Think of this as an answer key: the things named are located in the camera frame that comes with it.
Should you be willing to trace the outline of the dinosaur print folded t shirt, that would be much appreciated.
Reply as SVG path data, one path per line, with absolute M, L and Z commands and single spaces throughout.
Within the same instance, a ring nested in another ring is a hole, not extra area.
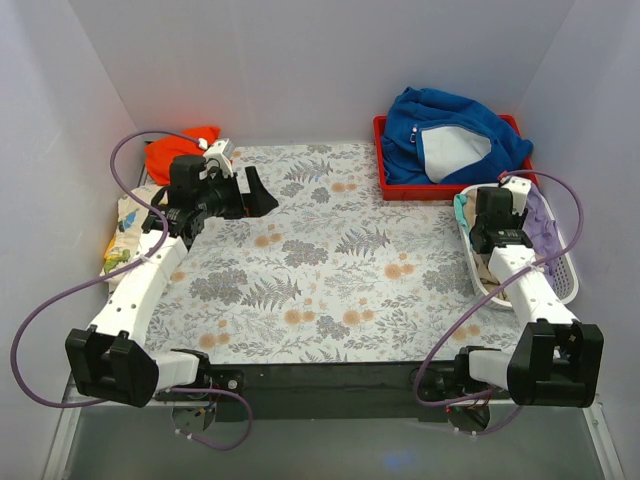
M 150 205 L 154 196 L 163 188 L 156 184 L 147 184 L 135 188 L 133 193 Z M 136 255 L 139 255 L 136 252 L 142 234 L 142 225 L 149 213 L 146 207 L 135 202 L 128 194 L 121 195 L 117 202 L 117 209 L 116 229 L 104 254 L 101 276 L 128 265 Z M 106 281 L 109 294 L 114 292 L 123 275 L 115 276 Z

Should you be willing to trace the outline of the beige t shirt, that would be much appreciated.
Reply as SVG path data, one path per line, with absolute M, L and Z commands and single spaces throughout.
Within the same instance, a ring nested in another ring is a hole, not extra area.
M 472 283 L 476 295 L 482 298 L 499 287 L 500 282 L 489 272 L 488 262 L 484 256 L 472 253 L 472 258 L 474 262 Z M 486 306 L 504 311 L 512 309 L 505 292 L 499 292 L 486 303 Z

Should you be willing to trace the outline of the floral table cloth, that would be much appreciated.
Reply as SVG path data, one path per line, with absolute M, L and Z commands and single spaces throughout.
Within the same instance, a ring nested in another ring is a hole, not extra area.
M 214 363 L 441 359 L 511 351 L 514 314 L 476 295 L 448 202 L 390 202 L 370 144 L 245 147 L 278 207 L 209 219 L 174 271 L 146 336 L 151 352 Z

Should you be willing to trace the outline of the orange folded t shirt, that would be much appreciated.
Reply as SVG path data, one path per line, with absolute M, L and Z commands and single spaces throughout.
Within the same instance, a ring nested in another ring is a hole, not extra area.
M 212 144 L 219 138 L 220 132 L 221 129 L 217 126 L 202 126 L 183 130 L 181 134 L 195 138 L 197 141 L 202 138 L 208 144 Z M 192 142 L 182 137 L 166 136 L 147 145 L 144 148 L 145 166 L 151 179 L 157 185 L 168 185 L 170 165 L 175 157 L 202 155 L 203 150 L 198 146 L 197 141 Z

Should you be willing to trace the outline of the white perforated laundry basket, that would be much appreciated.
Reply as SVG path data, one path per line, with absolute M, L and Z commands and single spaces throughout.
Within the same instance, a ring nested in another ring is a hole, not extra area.
M 474 193 L 477 189 L 476 185 L 471 185 L 464 188 L 459 194 L 469 195 Z M 469 240 L 469 232 L 467 228 L 461 226 L 458 223 L 458 228 L 460 232 L 460 236 L 462 239 L 463 253 L 464 258 L 466 260 L 467 268 L 469 271 L 469 275 L 471 277 L 471 284 L 473 278 L 473 267 L 474 262 L 472 258 L 473 250 L 471 248 L 471 243 Z M 563 257 L 557 260 L 556 267 L 553 269 L 553 289 L 556 293 L 556 296 L 559 300 L 565 305 L 570 304 L 577 296 L 579 290 L 579 281 L 576 275 L 576 271 L 573 265 L 573 262 L 569 256 L 569 254 L 565 254 Z

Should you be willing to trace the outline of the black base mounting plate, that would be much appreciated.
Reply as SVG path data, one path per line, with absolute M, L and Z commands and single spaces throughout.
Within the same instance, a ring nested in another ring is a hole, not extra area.
M 486 384 L 463 380 L 453 360 L 429 364 L 419 398 L 438 401 L 480 392 Z M 256 420 L 409 418 L 444 422 L 444 407 L 420 406 L 413 384 L 420 361 L 211 365 L 212 387 L 237 393 Z M 246 418 L 244 407 L 223 396 L 222 422 Z

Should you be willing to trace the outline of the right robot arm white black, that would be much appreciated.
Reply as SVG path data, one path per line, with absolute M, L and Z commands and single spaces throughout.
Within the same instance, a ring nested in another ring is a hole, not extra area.
M 488 257 L 488 268 L 506 292 L 524 328 L 511 353 L 466 347 L 456 356 L 448 383 L 464 397 L 486 388 L 505 390 L 518 405 L 586 408 L 596 395 L 604 336 L 558 298 L 537 265 L 524 231 L 531 184 L 511 177 L 476 189 L 471 249 Z

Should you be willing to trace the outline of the aluminium frame rail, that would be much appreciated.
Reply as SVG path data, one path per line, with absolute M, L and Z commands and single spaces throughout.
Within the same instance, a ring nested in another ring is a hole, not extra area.
M 69 380 L 66 384 L 62 402 L 64 404 L 76 404 L 83 402 L 92 402 L 94 399 L 83 397 L 80 395 L 76 388 L 74 380 L 69 376 Z M 106 408 L 126 408 L 133 409 L 133 407 L 125 406 L 123 404 L 106 401 L 105 403 L 99 403 L 94 405 L 97 407 Z M 51 448 L 49 450 L 48 458 L 45 464 L 44 473 L 41 479 L 46 480 L 61 480 L 70 479 L 72 474 L 73 458 L 75 455 L 74 446 L 76 440 L 79 438 L 79 425 L 81 420 L 82 408 L 84 407 L 72 407 L 60 410 L 60 416 L 56 424 L 54 438 L 52 440 Z

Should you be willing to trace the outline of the purple t shirt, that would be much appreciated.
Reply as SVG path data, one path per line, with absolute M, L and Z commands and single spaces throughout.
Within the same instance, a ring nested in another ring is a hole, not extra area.
M 527 215 L 523 230 L 529 237 L 536 258 L 546 258 L 557 254 L 561 249 L 556 221 L 545 207 L 544 197 L 535 184 L 532 184 L 526 199 Z

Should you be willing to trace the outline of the teal t shirt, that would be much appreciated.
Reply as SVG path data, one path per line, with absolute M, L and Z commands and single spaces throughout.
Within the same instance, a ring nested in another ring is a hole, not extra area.
M 475 224 L 475 198 L 466 194 L 458 194 L 454 198 L 454 212 L 458 223 L 470 230 Z

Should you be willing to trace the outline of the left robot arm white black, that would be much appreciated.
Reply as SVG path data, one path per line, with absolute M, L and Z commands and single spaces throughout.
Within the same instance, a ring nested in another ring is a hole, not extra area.
M 163 291 L 205 221 L 259 218 L 278 207 L 257 169 L 249 166 L 245 174 L 249 190 L 243 193 L 237 174 L 221 159 L 183 155 L 172 161 L 170 182 L 152 197 L 142 225 L 136 249 L 141 263 L 129 265 L 86 329 L 74 329 L 67 336 L 65 350 L 79 393 L 143 407 L 172 388 L 193 400 L 211 392 L 206 354 L 181 349 L 153 355 L 144 345 Z

